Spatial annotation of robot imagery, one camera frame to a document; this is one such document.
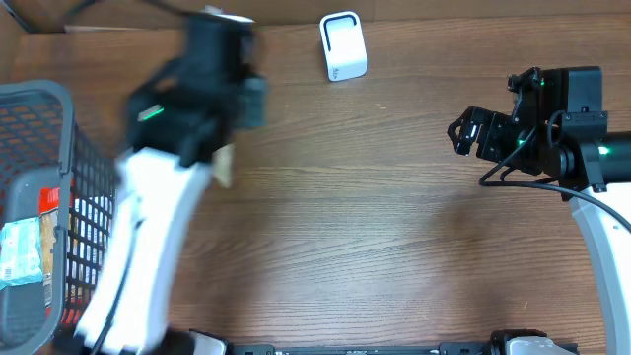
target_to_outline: wooden tabletop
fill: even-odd
[[[368,74],[329,83],[316,25],[261,29],[268,124],[190,225],[171,320],[238,343],[427,345],[537,328],[604,352],[590,260],[554,193],[484,189],[453,152],[469,106],[510,111],[506,75],[599,65],[610,130],[631,129],[631,16],[365,24]],[[122,105],[176,31],[28,35],[16,81],[52,79],[109,154]]]

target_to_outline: light blue plastic packet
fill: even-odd
[[[5,224],[0,231],[0,290],[41,281],[39,218]]]

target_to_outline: basket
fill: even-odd
[[[30,81],[0,85],[0,181],[2,226],[37,217],[40,191],[59,188],[50,287],[0,290],[0,354],[31,354],[55,331],[74,326],[94,295],[113,214],[114,169],[77,127],[68,93],[50,81]],[[48,310],[44,291],[51,293]]]

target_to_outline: green light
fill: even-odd
[[[162,111],[164,111],[164,110],[165,110],[164,108],[160,107],[160,109],[156,110],[155,112],[147,114],[142,120],[147,120],[147,119],[155,116],[156,114],[162,113]]]

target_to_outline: barcode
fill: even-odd
[[[51,283],[46,283],[43,285],[43,299],[47,306],[52,303],[52,284]]]

